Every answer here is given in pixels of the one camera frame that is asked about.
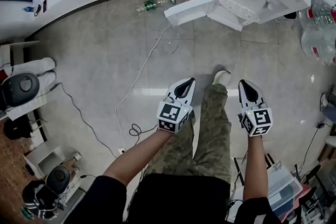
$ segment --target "white power cable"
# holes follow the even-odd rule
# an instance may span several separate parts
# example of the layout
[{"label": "white power cable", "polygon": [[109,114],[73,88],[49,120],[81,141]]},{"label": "white power cable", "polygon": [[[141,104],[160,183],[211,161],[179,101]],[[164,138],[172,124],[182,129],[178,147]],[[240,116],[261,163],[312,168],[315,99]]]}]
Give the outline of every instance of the white power cable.
[{"label": "white power cable", "polygon": [[127,97],[130,95],[130,93],[132,92],[132,90],[133,90],[133,88],[134,88],[134,85],[136,84],[136,82],[137,82],[138,79],[140,78],[140,75],[142,74],[142,71],[143,71],[144,67],[146,66],[146,64],[147,64],[147,62],[148,62],[148,60],[149,60],[149,58],[150,58],[152,52],[153,52],[154,49],[158,46],[158,44],[159,44],[159,42],[160,42],[160,40],[161,40],[161,38],[162,38],[163,33],[164,33],[169,27],[171,27],[171,25],[172,25],[172,24],[169,24],[169,25],[168,25],[168,26],[161,32],[159,39],[157,40],[156,44],[154,45],[154,47],[151,49],[150,53],[148,54],[147,59],[146,59],[145,63],[143,64],[143,66],[142,66],[142,68],[141,68],[141,70],[140,70],[140,72],[139,72],[137,78],[136,78],[135,81],[133,82],[133,84],[132,84],[130,90],[129,90],[128,93],[125,95],[125,97],[120,101],[120,103],[117,104],[117,105],[115,106],[116,109],[114,110],[114,112],[115,112],[115,114],[116,114],[116,118],[117,118],[118,125],[119,125],[120,136],[121,136],[122,143],[124,144],[125,149],[127,149],[127,147],[126,147],[125,139],[124,139],[123,134],[122,134],[121,124],[120,124],[120,121],[119,121],[119,118],[118,118],[118,107],[122,104],[123,101],[126,100],[126,98],[127,98]]}]

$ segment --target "black sleeve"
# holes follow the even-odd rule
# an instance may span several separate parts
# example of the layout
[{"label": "black sleeve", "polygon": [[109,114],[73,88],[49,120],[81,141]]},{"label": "black sleeve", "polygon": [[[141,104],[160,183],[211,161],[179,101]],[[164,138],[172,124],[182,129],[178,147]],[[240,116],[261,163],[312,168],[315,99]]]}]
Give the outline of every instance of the black sleeve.
[{"label": "black sleeve", "polygon": [[125,203],[125,185],[114,178],[98,176],[65,224],[121,223]]},{"label": "black sleeve", "polygon": [[267,198],[250,199],[240,206],[235,224],[281,224]]}]

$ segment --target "black shirt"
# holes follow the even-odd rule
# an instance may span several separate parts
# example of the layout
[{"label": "black shirt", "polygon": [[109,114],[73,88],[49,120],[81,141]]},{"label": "black shirt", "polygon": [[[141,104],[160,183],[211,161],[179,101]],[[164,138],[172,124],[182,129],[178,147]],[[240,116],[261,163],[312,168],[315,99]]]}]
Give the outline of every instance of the black shirt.
[{"label": "black shirt", "polygon": [[[144,177],[129,208],[128,223],[225,223],[230,185],[215,177],[151,174]],[[126,187],[99,176],[67,218],[70,223],[121,223]],[[278,224],[267,198],[244,202],[235,223]]]}]

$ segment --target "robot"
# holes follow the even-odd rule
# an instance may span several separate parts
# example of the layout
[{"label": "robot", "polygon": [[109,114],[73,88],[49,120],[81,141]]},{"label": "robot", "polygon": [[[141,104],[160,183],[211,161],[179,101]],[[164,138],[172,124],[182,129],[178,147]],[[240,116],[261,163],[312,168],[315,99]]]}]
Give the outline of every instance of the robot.
[{"label": "robot", "polygon": [[[191,102],[195,87],[196,80],[187,78],[168,88],[156,113],[159,129],[177,133],[182,128],[193,111]],[[246,129],[249,136],[267,134],[273,125],[273,118],[262,90],[248,80],[240,80],[238,91],[242,107],[241,114],[238,116],[242,128]]]}]

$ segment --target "forearm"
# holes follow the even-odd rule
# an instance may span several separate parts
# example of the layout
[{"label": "forearm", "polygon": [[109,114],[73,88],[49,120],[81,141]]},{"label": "forearm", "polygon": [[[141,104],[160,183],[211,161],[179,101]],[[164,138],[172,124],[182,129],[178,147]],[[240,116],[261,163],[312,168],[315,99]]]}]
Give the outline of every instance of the forearm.
[{"label": "forearm", "polygon": [[144,141],[120,155],[106,169],[104,175],[115,178],[127,186],[171,136],[169,132],[157,130]]},{"label": "forearm", "polygon": [[248,138],[243,200],[268,196],[268,176],[261,136]]}]

